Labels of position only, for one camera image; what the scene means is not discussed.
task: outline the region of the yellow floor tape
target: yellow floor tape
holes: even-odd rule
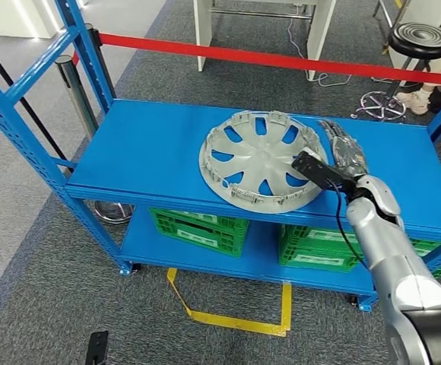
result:
[[[242,329],[244,331],[263,333],[265,335],[273,335],[285,337],[286,331],[289,331],[291,326],[291,285],[283,284],[282,292],[282,323],[279,325],[273,325],[270,323],[248,321],[246,319],[232,318],[226,316],[218,316],[217,314],[210,314],[204,312],[197,312],[189,308],[185,300],[180,295],[178,290],[174,286],[174,281],[176,276],[176,268],[169,268],[167,272],[167,279],[171,284],[176,295],[185,307],[187,313],[192,319],[205,323],[208,325],[218,325],[227,327],[229,329]]]

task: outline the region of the black cable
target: black cable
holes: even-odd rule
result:
[[[337,193],[337,210],[335,211],[335,219],[337,220],[337,225],[339,226],[339,231],[340,231],[340,234],[342,235],[342,237],[344,238],[344,240],[346,241],[346,244],[353,252],[353,254],[354,256],[356,256],[356,259],[358,259],[361,264],[362,264],[362,266],[364,266],[367,270],[369,270],[369,268],[365,264],[365,262],[364,262],[362,260],[362,258],[361,258],[353,247],[353,245],[351,245],[350,242],[349,242],[349,240],[347,239],[347,236],[346,236],[346,233],[344,231],[344,228],[342,228],[342,223],[340,222],[340,207],[342,206],[342,197],[340,196],[340,192],[339,191],[339,188],[337,188],[337,185],[334,184],[331,180],[328,180],[328,179],[327,181],[330,185],[331,185],[332,188],[334,188],[334,190],[335,190],[335,192]]]
[[[8,85],[11,86],[14,84],[14,81],[9,74],[4,68],[4,66],[0,63],[0,75]],[[20,102],[23,105],[23,107],[33,119],[33,122],[50,143],[50,145],[62,160],[67,160],[65,154],[62,152],[60,147],[48,133],[48,131],[42,123],[41,120],[35,113],[35,111],[30,105],[27,99],[24,97],[21,97]],[[73,169],[71,167],[67,167],[71,173],[73,172]]]

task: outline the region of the blue shelf board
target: blue shelf board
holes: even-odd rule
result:
[[[115,100],[65,188],[76,198],[336,227],[337,197],[333,192],[321,193],[297,211],[258,214],[227,203],[207,186],[198,166],[200,146],[210,129],[239,111]],[[331,155],[325,132],[318,125],[319,117],[292,116],[315,129]],[[370,173],[394,193],[408,235],[441,242],[441,165],[426,128],[331,119],[356,138]]]
[[[121,257],[159,265],[236,278],[291,282],[315,289],[372,295],[368,271],[357,265],[350,272],[288,268],[278,264],[278,224],[253,221],[241,257],[236,258],[159,234],[147,208],[136,207],[121,247]]]

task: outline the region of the person's leg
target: person's leg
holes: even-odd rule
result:
[[[431,72],[441,73],[441,59],[433,59],[430,63]],[[428,111],[430,95],[437,84],[424,83],[420,90],[413,93],[398,93],[396,98],[402,101],[414,114],[421,116]]]

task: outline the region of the blue metal shelf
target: blue metal shelf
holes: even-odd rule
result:
[[[234,207],[209,189],[198,166],[200,146],[211,128],[236,112],[211,106],[116,100],[65,189],[75,198],[336,227],[337,197],[333,192],[322,193],[297,211],[257,214]],[[325,133],[318,125],[319,118],[294,117],[316,130],[330,151]],[[408,234],[441,241],[441,165],[425,128],[332,119],[357,138],[371,173],[391,188],[401,205]]]
[[[144,262],[353,293],[358,295],[362,310],[369,310],[376,301],[370,275],[362,265],[349,273],[278,265],[276,225],[267,222],[335,228],[334,194],[322,193],[306,207],[285,214],[256,214],[221,200],[204,183],[198,154],[211,128],[239,110],[114,100],[76,2],[55,3],[67,32],[13,87],[5,93],[0,90],[0,130],[115,262],[120,273],[130,274],[131,262]],[[98,132],[76,166],[48,154],[14,108],[70,43],[73,43],[104,114]],[[318,117],[293,117],[314,128],[329,151]],[[356,138],[370,173],[391,188],[401,205],[409,236],[441,242],[441,166],[433,146],[433,141],[441,138],[441,112],[427,128],[331,119]],[[57,165],[74,167],[75,172],[67,179]],[[131,203],[136,208],[119,248],[83,199]],[[146,216],[146,206],[255,222],[248,233],[242,257],[235,259],[160,236]],[[426,256],[425,261],[430,269],[440,267],[441,246]]]
[[[147,208],[137,207],[121,247],[121,257],[186,270],[261,281],[291,282],[314,289],[374,294],[371,275],[362,265],[350,272],[288,268],[278,264],[277,224],[251,222],[241,257],[236,258],[159,235]]]

